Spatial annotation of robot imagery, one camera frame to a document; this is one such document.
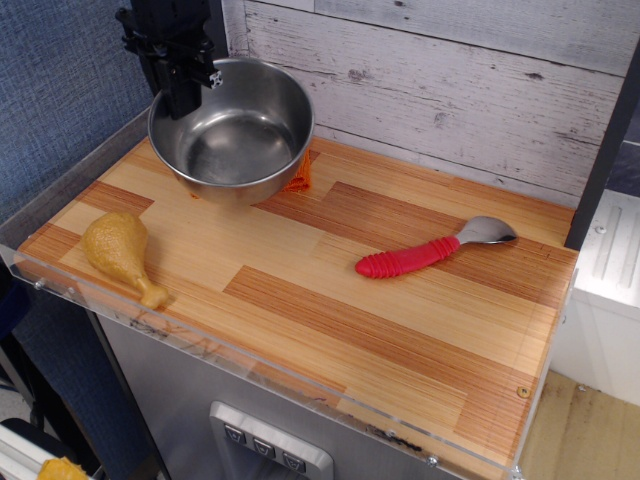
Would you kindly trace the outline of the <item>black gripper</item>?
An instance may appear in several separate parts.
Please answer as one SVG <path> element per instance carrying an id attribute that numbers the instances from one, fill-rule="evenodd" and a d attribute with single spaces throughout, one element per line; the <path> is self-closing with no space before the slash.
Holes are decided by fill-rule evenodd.
<path id="1" fill-rule="evenodd" d="M 204 32 L 208 17 L 206 1 L 132 1 L 115 13 L 124 48 L 137 55 L 150 88 L 162 91 L 172 119 L 197 110 L 201 85 L 221 79 Z"/>

